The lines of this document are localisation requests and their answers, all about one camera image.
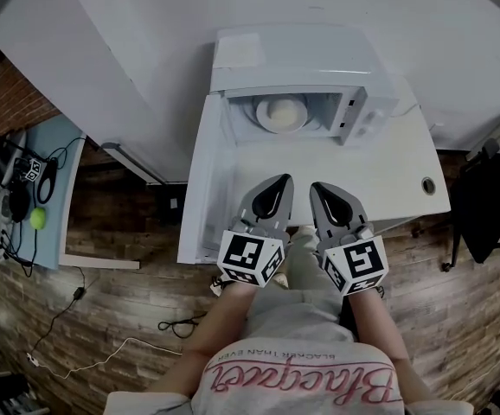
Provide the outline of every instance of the white t-shirt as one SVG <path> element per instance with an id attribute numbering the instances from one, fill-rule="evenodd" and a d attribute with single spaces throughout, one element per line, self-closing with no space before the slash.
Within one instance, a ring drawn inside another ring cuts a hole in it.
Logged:
<path id="1" fill-rule="evenodd" d="M 305 294 L 297 301 L 249 318 L 245 339 L 214 356 L 193 399 L 116 392 L 108 397 L 105 415 L 473 414 L 460 401 L 405 407 L 394 366 L 383 352 L 353 342 L 327 311 L 328 303 L 318 305 Z"/>

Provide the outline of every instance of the brick wall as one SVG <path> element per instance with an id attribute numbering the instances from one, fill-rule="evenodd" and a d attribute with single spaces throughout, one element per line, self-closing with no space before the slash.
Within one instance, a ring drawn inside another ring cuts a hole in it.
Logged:
<path id="1" fill-rule="evenodd" d="M 0 134 L 38 125 L 58 114 L 0 52 Z"/>

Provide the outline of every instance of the white bowl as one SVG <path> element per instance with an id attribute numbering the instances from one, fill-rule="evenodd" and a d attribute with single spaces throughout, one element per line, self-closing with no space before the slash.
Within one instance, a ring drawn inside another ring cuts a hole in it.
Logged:
<path id="1" fill-rule="evenodd" d="M 270 132 L 290 134 L 305 125 L 308 110 L 304 102 L 294 95 L 266 95 L 258 103 L 256 118 Z"/>

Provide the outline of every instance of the person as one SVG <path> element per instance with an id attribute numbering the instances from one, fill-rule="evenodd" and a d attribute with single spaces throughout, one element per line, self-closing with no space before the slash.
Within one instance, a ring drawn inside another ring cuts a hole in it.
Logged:
<path id="1" fill-rule="evenodd" d="M 343 298 L 317 243 L 312 228 L 293 235 L 290 290 L 227 286 L 178 362 L 147 393 L 111 393 L 105 415 L 472 414 L 433 397 L 375 289 L 349 296 L 359 342 L 338 324 Z"/>

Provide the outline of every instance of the tennis ball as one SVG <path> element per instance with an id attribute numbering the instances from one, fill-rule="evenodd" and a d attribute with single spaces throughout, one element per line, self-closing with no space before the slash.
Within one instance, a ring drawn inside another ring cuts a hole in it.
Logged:
<path id="1" fill-rule="evenodd" d="M 33 229 L 37 231 L 44 229 L 44 225 L 46 224 L 46 211 L 43 207 L 35 207 L 35 209 L 33 209 L 29 218 L 29 223 L 31 223 Z"/>

